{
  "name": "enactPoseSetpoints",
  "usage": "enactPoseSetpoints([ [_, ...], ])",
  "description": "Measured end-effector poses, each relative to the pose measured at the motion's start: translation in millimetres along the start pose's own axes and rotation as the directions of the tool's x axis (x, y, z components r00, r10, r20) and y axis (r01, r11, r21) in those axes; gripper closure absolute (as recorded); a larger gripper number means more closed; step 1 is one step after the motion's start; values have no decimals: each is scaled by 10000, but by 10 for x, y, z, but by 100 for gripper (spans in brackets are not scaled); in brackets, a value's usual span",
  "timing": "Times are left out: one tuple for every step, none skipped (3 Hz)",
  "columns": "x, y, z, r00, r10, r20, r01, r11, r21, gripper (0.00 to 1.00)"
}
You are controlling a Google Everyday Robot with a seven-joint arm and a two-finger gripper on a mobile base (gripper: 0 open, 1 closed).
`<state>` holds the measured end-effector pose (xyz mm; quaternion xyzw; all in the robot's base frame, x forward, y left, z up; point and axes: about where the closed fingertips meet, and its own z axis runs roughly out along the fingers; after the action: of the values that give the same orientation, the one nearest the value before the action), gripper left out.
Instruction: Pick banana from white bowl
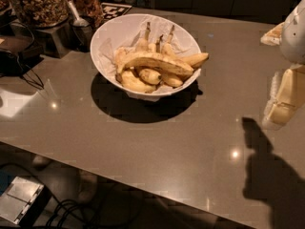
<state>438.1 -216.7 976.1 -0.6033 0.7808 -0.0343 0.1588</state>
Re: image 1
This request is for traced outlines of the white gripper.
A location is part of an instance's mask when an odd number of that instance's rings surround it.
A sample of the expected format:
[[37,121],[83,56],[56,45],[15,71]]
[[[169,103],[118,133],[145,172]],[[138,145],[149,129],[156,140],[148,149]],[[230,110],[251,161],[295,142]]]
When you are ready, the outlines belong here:
[[262,126],[278,130],[285,126],[305,104],[305,0],[301,0],[284,23],[267,31],[260,42],[279,46],[284,57],[293,64],[284,73],[276,72],[271,82]]

